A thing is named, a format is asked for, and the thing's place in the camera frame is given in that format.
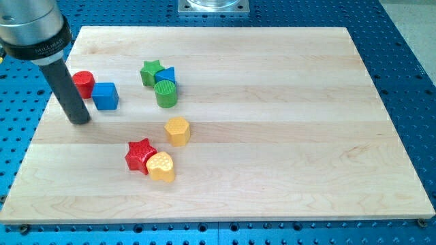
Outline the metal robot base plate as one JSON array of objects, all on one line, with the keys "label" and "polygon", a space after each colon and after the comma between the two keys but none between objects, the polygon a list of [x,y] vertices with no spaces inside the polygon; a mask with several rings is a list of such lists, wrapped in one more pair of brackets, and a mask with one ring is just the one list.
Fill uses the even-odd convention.
[{"label": "metal robot base plate", "polygon": [[178,0],[179,14],[248,14],[249,0]]}]

